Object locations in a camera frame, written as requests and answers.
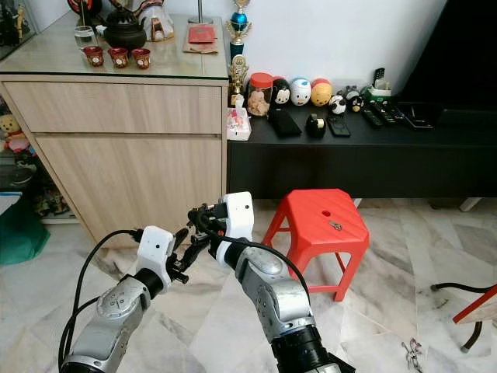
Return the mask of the white and green holder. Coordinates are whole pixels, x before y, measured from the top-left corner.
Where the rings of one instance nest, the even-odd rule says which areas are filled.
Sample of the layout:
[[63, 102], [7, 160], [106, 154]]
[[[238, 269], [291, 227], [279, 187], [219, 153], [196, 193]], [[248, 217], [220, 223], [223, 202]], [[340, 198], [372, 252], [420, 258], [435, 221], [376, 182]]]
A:
[[367, 85], [363, 89], [363, 96], [367, 102], [388, 102], [393, 99], [393, 92], [390, 89], [379, 89], [375, 85]]

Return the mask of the black round plush toy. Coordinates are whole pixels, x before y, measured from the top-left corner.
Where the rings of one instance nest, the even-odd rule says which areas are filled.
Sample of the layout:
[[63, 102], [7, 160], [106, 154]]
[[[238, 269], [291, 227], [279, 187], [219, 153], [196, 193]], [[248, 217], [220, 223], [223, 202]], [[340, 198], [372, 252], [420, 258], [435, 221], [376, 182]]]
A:
[[289, 103], [291, 89], [289, 82], [284, 77], [273, 79], [273, 89], [271, 89], [271, 103], [277, 106], [285, 106]]

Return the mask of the marble table with red edge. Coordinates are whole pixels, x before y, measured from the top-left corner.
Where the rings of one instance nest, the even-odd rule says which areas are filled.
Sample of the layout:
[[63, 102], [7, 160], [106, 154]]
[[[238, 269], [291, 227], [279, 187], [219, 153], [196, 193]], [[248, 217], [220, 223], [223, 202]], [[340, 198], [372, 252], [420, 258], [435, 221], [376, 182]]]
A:
[[473, 288], [459, 284], [457, 288], [480, 294], [476, 301], [452, 317], [456, 324], [476, 321], [497, 321], [497, 284], [487, 288]]

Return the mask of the black low TV console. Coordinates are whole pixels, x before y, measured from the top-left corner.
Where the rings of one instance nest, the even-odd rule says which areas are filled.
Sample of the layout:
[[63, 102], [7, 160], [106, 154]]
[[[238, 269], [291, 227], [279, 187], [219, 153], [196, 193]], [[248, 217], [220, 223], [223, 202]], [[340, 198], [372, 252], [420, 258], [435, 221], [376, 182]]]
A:
[[497, 124], [371, 127], [362, 114], [341, 117], [347, 138], [280, 136], [253, 117], [248, 140], [227, 145], [227, 192], [280, 199], [291, 190], [344, 190], [355, 198], [497, 197]]

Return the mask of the white and red figurine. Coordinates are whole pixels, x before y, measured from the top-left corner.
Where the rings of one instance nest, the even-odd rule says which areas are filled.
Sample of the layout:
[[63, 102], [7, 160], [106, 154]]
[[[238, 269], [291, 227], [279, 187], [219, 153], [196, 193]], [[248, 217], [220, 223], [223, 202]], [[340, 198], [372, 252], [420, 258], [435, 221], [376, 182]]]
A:
[[138, 15], [149, 42], [169, 40], [175, 36], [171, 16], [164, 7], [165, 0], [143, 0]]

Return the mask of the black television screen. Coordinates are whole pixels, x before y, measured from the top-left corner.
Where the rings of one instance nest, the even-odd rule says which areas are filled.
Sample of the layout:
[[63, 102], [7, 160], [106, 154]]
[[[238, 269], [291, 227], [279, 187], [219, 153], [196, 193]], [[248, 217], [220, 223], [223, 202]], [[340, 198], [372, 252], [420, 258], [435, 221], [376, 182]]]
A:
[[447, 0], [400, 97], [497, 110], [497, 0]]

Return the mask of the pink white tissue pack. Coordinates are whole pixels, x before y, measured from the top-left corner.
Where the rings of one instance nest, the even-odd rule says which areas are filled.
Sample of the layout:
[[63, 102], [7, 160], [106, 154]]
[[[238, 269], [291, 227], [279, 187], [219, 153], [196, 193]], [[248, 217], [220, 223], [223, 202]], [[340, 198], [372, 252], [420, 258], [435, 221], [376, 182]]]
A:
[[245, 141], [252, 133], [251, 117], [245, 109], [245, 97], [235, 93], [228, 100], [228, 117], [226, 122], [228, 140]]

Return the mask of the red envelope on wooden tray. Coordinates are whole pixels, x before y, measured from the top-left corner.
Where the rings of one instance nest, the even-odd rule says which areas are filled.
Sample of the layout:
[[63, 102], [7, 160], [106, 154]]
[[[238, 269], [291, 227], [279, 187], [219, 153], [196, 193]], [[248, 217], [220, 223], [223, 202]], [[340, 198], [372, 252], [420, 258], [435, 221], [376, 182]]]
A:
[[208, 23], [188, 23], [183, 52], [188, 54], [217, 54], [217, 35]]

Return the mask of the black teapot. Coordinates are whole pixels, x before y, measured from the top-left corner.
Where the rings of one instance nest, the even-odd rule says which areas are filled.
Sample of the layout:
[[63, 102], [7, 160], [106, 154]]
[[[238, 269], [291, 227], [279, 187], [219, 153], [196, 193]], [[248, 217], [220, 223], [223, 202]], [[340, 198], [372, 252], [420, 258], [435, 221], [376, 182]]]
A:
[[103, 38], [111, 47], [124, 47], [127, 50], [143, 47], [147, 42], [144, 20], [127, 8], [117, 6], [106, 17]]

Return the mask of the light wooden cabinet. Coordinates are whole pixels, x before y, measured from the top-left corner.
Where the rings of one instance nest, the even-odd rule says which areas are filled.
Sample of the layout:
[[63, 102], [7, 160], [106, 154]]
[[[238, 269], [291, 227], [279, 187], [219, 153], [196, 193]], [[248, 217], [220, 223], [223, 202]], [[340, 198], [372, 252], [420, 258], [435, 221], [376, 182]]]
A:
[[0, 61], [0, 92], [92, 239], [118, 228], [174, 232], [226, 192], [228, 48], [186, 50], [187, 16], [149, 42], [150, 67], [93, 67], [68, 12]]

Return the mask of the gold and blue trophy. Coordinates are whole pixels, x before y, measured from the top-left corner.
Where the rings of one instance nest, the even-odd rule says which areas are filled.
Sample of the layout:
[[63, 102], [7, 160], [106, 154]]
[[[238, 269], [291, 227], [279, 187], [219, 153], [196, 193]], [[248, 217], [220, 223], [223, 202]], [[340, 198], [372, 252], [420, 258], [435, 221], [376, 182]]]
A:
[[252, 22], [249, 22], [245, 14], [245, 8], [249, 6], [251, 0], [233, 0], [235, 12], [228, 19], [226, 29], [231, 39], [228, 41], [228, 52], [231, 55], [230, 67], [228, 67], [228, 93], [238, 95], [241, 92], [248, 64], [244, 55], [245, 36], [251, 32]]

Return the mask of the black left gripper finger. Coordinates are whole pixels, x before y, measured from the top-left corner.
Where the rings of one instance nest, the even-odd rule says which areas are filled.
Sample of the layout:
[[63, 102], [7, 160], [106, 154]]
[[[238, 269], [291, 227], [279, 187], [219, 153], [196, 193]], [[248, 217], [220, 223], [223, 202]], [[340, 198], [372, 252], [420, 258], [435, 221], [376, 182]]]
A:
[[189, 246], [185, 249], [183, 256], [178, 262], [179, 267], [191, 267], [195, 260], [198, 259], [203, 249], [210, 245], [210, 233], [203, 233], [196, 230], [189, 236]]

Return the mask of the thin metal lamp pole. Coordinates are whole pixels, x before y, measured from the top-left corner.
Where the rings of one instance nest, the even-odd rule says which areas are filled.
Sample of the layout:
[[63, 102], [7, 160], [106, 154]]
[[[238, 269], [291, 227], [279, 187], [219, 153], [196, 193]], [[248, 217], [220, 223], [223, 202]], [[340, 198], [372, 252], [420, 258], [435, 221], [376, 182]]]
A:
[[203, 13], [203, 0], [196, 0], [196, 15], [188, 18], [188, 23], [191, 24], [213, 24], [210, 16]]

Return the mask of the glass display case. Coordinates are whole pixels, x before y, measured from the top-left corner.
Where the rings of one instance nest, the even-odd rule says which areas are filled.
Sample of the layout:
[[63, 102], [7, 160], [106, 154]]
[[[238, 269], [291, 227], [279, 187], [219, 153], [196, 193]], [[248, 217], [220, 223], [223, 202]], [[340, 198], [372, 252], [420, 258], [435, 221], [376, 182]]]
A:
[[0, 60], [36, 34], [36, 23], [27, 0], [0, 0]]

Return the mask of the clear drinking glass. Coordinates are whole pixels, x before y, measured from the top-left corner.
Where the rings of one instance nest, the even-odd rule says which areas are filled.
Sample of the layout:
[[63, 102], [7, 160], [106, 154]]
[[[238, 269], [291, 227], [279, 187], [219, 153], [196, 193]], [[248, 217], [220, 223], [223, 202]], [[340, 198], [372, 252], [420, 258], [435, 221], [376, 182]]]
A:
[[74, 35], [75, 43], [79, 50], [84, 50], [86, 47], [96, 46], [97, 40], [95, 36], [95, 30], [89, 26], [78, 26], [72, 31]]

